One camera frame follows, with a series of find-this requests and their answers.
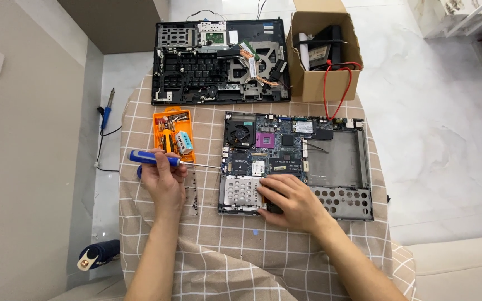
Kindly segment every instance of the purple cpu socket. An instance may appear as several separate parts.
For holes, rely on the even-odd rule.
[[[274,148],[274,133],[256,133],[256,147]]]

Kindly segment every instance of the cooling fan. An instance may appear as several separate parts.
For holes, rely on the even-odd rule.
[[[234,148],[250,148],[254,145],[254,125],[252,122],[227,120],[226,139]]]

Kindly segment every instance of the beige tablecloth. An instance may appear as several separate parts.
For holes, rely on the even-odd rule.
[[[221,163],[224,112],[242,111],[297,116],[323,116],[322,103],[225,106],[184,106],[193,120],[197,163]],[[334,112],[337,103],[328,106]],[[152,114],[164,107],[151,105],[151,76],[144,77],[128,100],[120,148],[120,233],[122,269],[131,282],[154,219],[154,204],[136,176],[138,164],[126,159],[131,149],[154,147]],[[365,118],[357,98],[346,101],[338,117]],[[405,293],[414,298],[412,255],[390,241],[384,177],[369,126],[368,150],[372,179],[373,222],[339,222],[351,240]],[[265,223],[261,217],[217,214],[216,170],[198,168],[186,180],[188,200],[184,215],[191,215],[197,194],[199,215],[180,226],[173,300],[346,300],[347,291],[321,247],[304,232]],[[392,259],[392,251],[398,258]]]

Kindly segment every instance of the blue screwdriver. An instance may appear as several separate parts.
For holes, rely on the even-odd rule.
[[[157,161],[155,161],[155,155],[154,154],[144,152],[142,150],[132,150],[127,155],[127,158],[130,161],[134,161],[134,162],[146,163],[146,164],[157,164]],[[220,168],[220,167],[217,167],[217,166],[183,162],[182,160],[180,160],[178,158],[174,158],[174,157],[167,157],[167,159],[169,160],[170,166],[179,166],[180,164],[186,164],[186,165],[194,165],[194,166],[200,166],[200,167]]]

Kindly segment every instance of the white tile floor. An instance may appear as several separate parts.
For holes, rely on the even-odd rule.
[[[365,69],[358,94],[375,137],[388,194],[391,236],[405,245],[482,236],[482,68],[465,38],[425,41],[402,0],[346,0]],[[201,9],[229,20],[256,17],[256,0],[172,0],[171,20]],[[284,19],[292,0],[268,0],[262,18]],[[220,17],[204,12],[203,18]],[[105,57],[102,96],[113,86],[109,129],[151,68],[150,53]],[[119,135],[104,141],[101,166],[116,168]],[[93,234],[118,238],[118,175],[98,171]]]

